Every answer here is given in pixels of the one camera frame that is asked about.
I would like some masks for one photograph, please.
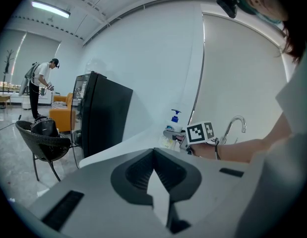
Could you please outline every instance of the glossy floor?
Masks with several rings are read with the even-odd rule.
[[[47,115],[49,109],[50,107],[39,106],[38,112]],[[34,121],[31,110],[21,111],[20,106],[0,109],[0,129],[16,122],[21,112],[21,120]],[[81,149],[76,147],[74,150],[77,163],[79,163],[82,159]],[[61,180],[77,170],[72,149],[53,164]],[[42,194],[42,191],[58,182],[48,163],[37,160],[36,165],[40,181],[37,181],[35,177],[32,153],[15,125],[12,124],[0,130],[0,185],[7,198],[12,198],[28,207]]]

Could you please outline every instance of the chair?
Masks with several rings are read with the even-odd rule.
[[[68,152],[69,148],[72,147],[70,139],[62,134],[60,134],[61,137],[48,137],[34,134],[31,132],[32,123],[28,121],[17,121],[15,125],[33,154],[33,166],[36,180],[39,181],[35,161],[41,160],[49,163],[54,175],[58,181],[61,181],[58,174],[55,172],[53,161],[62,158]]]
[[[72,126],[72,129],[74,129],[75,127],[76,112],[75,110],[71,110],[72,98],[73,98],[72,93],[69,93],[67,96],[54,96],[53,98],[53,101],[63,101],[67,105],[66,109],[52,108],[49,110],[49,117],[55,121],[56,127],[59,129],[60,132],[70,131],[70,125]]]

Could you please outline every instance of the ceiling light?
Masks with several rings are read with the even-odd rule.
[[[39,8],[39,9],[50,11],[52,13],[55,13],[57,15],[65,17],[65,18],[68,18],[70,16],[70,13],[68,11],[57,8],[53,5],[50,5],[50,4],[45,3],[45,2],[33,1],[32,6]]]

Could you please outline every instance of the orange armchair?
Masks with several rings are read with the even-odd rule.
[[[72,129],[75,128],[75,110],[71,111],[73,94],[69,93],[67,96],[54,96],[53,101],[66,102],[66,109],[50,109],[49,117],[52,118],[56,127],[60,132],[70,131],[70,112],[72,112]]]

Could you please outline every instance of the display fridge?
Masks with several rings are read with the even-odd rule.
[[[133,90],[92,71],[76,78],[71,139],[83,149],[83,157],[104,151],[123,140]]]

